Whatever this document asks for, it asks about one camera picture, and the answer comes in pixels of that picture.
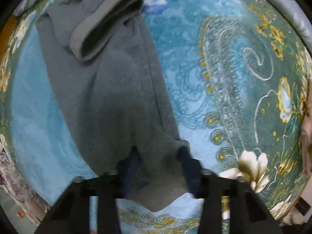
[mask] folded clothing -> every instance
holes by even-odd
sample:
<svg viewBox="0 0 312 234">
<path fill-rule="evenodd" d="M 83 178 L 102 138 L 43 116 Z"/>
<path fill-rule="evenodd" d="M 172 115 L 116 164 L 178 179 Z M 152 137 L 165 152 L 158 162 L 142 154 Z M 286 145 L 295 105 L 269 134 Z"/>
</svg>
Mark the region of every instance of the folded clothing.
<svg viewBox="0 0 312 234">
<path fill-rule="evenodd" d="M 186 192 L 176 150 L 188 142 L 179 138 L 142 5 L 54 0 L 36 27 L 55 99 L 81 156 L 101 175 L 136 146 L 143 164 L 130 197 L 158 211 Z M 155 184 L 168 190 L 175 184 L 175 192 L 164 200 Z M 140 191 L 158 199 L 141 200 Z"/>
</svg>

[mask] floor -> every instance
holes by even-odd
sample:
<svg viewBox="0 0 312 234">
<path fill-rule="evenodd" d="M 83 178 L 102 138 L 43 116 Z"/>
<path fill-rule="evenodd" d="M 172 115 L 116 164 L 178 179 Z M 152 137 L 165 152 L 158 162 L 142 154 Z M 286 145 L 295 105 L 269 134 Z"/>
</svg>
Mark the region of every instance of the floor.
<svg viewBox="0 0 312 234">
<path fill-rule="evenodd" d="M 21 210 L 13 199 L 0 188 L 0 204 L 19 234 L 34 234 L 37 227 L 25 216 L 21 219 L 17 212 Z"/>
</svg>

